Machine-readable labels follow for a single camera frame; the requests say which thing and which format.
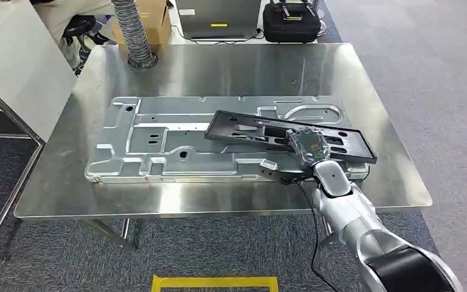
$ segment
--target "black case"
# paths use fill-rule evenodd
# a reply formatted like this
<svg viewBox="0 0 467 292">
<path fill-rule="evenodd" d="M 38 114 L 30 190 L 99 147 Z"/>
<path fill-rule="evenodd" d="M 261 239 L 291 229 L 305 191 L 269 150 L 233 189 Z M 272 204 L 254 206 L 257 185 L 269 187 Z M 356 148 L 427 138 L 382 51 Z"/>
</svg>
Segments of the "black case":
<svg viewBox="0 0 467 292">
<path fill-rule="evenodd" d="M 274 3 L 264 7 L 263 24 L 266 41 L 272 43 L 311 43 L 321 29 L 316 13 L 304 12 L 302 20 L 285 20 L 282 8 Z"/>
</svg>

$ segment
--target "hole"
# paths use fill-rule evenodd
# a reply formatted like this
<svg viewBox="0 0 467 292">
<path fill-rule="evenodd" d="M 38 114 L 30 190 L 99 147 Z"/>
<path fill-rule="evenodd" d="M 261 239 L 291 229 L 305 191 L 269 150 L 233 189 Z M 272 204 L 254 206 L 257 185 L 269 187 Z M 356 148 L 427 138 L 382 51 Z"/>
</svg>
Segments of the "hole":
<svg viewBox="0 0 467 292">
<path fill-rule="evenodd" d="M 297 100 L 275 100 L 275 103 L 276 104 L 279 104 L 279 103 L 302 103 L 301 100 L 297 99 Z"/>
<path fill-rule="evenodd" d="M 272 127 L 272 126 L 265 126 L 264 127 L 264 135 L 265 136 L 271 136 L 271 137 L 276 137 L 276 138 L 285 138 L 286 135 L 287 135 L 286 131 L 287 131 L 286 128 Z"/>
<path fill-rule="evenodd" d="M 162 175 L 164 172 L 164 165 L 162 163 L 152 163 L 150 175 Z"/>
<path fill-rule="evenodd" d="M 339 137 L 325 136 L 325 140 L 329 144 L 343 145 L 343 140 L 341 138 L 339 138 Z"/>
<path fill-rule="evenodd" d="M 346 153 L 346 149 L 344 148 L 341 148 L 341 147 L 330 147 L 330 150 L 334 151 L 334 152 L 339 152 L 339 153 Z"/>
<path fill-rule="evenodd" d="M 240 133 L 235 133 L 235 132 L 231 133 L 230 136 L 235 137 L 235 138 L 246 138 L 247 137 L 247 135 L 245 134 L 240 134 Z"/>
<path fill-rule="evenodd" d="M 289 142 L 287 139 L 275 138 L 275 143 L 286 145 Z"/>
<path fill-rule="evenodd" d="M 238 131 L 257 131 L 258 130 L 258 127 L 250 126 L 250 125 L 234 125 L 233 128 L 234 130 L 238 130 Z"/>
</svg>

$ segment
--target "metal frame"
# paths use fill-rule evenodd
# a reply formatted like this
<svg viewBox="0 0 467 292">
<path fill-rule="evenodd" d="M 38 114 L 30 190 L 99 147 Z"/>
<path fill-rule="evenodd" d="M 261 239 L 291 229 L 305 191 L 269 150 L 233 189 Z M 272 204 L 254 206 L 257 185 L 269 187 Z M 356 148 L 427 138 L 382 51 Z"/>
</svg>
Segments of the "metal frame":
<svg viewBox="0 0 467 292">
<path fill-rule="evenodd" d="M 12 208 L 12 205 L 15 202 L 15 199 L 17 198 L 19 191 L 22 188 L 22 185 L 25 183 L 26 179 L 28 178 L 29 173 L 31 172 L 31 169 L 33 169 L 33 167 L 35 166 L 35 163 L 40 157 L 40 154 L 42 153 L 42 150 L 46 143 L 1 98 L 0 98 L 0 109 L 2 110 L 4 114 L 6 114 L 6 116 L 10 120 L 12 120 L 13 123 L 15 123 L 15 125 L 17 125 L 17 127 L 19 127 L 21 130 L 23 130 L 23 132 L 25 132 L 25 134 L 0 134 L 0 138 L 2 139 L 33 139 L 38 144 L 35 151 L 33 152 L 33 155 L 30 157 L 28 163 L 26 164 L 26 167 L 22 171 L 21 176 L 17 180 L 15 187 L 13 188 L 12 192 L 6 199 L 4 207 L 2 208 L 0 212 L 0 228 L 1 228 L 2 223 L 4 222 L 4 219 L 6 218 L 6 215 L 8 214 L 8 212 L 10 212 L 10 209 Z M 4 263 L 5 261 L 6 261 L 6 258 L 0 255 L 0 263 Z"/>
</svg>

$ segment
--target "gray carpet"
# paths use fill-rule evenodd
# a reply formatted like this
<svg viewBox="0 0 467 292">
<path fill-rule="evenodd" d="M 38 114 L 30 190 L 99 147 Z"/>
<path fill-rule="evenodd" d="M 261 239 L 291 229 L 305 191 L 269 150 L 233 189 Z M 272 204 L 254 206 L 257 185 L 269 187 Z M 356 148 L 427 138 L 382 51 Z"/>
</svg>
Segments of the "gray carpet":
<svg viewBox="0 0 467 292">
<path fill-rule="evenodd" d="M 340 42 L 328 10 L 321 8 L 329 31 L 319 41 Z M 23 149 L 19 157 L 24 159 L 28 151 Z M 15 167 L 20 163 L 11 164 L 8 156 L 0 160 L 0 181 L 9 183 L 0 189 L 3 198 L 13 180 L 1 175 L 18 177 Z M 437 252 L 421 214 L 386 214 L 382 220 L 406 240 Z M 106 223 L 120 229 L 119 221 Z M 0 253 L 10 256 L 0 265 L 0 291 L 149 291 L 153 274 L 277 276 L 280 291 L 331 291 L 310 271 L 313 227 L 310 214 L 134 220 L 129 238 L 137 250 L 125 252 L 83 223 L 25 222 L 10 214 L 0 232 Z M 322 251 L 316 264 L 341 291 L 362 291 L 354 262 L 340 244 Z"/>
</svg>

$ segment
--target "stamped metal sheet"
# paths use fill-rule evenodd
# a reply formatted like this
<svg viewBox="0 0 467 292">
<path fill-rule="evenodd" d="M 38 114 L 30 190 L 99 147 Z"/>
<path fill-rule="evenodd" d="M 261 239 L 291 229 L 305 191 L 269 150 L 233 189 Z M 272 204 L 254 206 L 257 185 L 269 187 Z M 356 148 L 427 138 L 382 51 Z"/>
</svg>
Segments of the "stamped metal sheet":
<svg viewBox="0 0 467 292">
<path fill-rule="evenodd" d="M 264 159 L 298 172 L 294 154 L 204 139 L 216 110 L 296 122 L 350 125 L 339 100 L 320 97 L 116 97 L 85 170 L 104 183 L 268 181 Z M 365 164 L 343 164 L 363 179 Z"/>
</svg>

